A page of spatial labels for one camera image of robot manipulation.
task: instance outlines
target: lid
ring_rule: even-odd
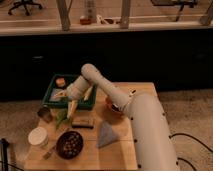
[[[47,131],[43,127],[37,127],[33,129],[28,135],[28,141],[32,145],[40,145],[47,138]]]

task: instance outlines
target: cabinet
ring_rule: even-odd
[[[42,99],[53,74],[87,62],[158,91],[212,87],[212,38],[212,29],[1,37],[0,100]]]

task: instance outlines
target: desk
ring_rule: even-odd
[[[153,83],[115,83],[123,91],[129,93],[147,92],[157,96]],[[93,115],[95,124],[93,129],[74,129],[83,136],[84,147],[81,153],[71,159],[64,160],[56,153],[44,160],[42,155],[51,148],[61,133],[66,130],[68,125],[63,124],[58,130],[55,129],[54,121],[46,124],[39,121],[39,126],[45,127],[48,131],[49,142],[44,148],[31,146],[25,162],[26,170],[136,170],[136,156],[130,120],[127,117],[115,117],[105,106],[106,95],[98,88],[96,103],[91,111],[78,110],[76,115]],[[55,115],[59,109],[52,109]],[[119,141],[105,146],[101,149],[96,148],[97,134],[100,123],[106,120],[119,135]]]

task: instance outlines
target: green basket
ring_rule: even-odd
[[[77,78],[78,75],[70,75],[70,74],[55,74],[48,86],[48,89],[44,95],[42,104],[43,106],[50,107],[50,108],[67,108],[68,107],[68,98],[61,98],[60,101],[51,101],[51,95],[54,89],[58,89],[56,85],[57,78],[64,78],[66,82],[66,86],[73,83]],[[88,100],[84,101],[83,98],[78,101],[77,109],[81,110],[92,110],[95,100],[96,100],[96,90],[97,86],[93,86],[92,93]]]

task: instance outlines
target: bowl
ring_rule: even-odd
[[[63,133],[56,143],[56,152],[64,159],[76,157],[81,152],[82,148],[83,138],[81,134],[76,131]]]

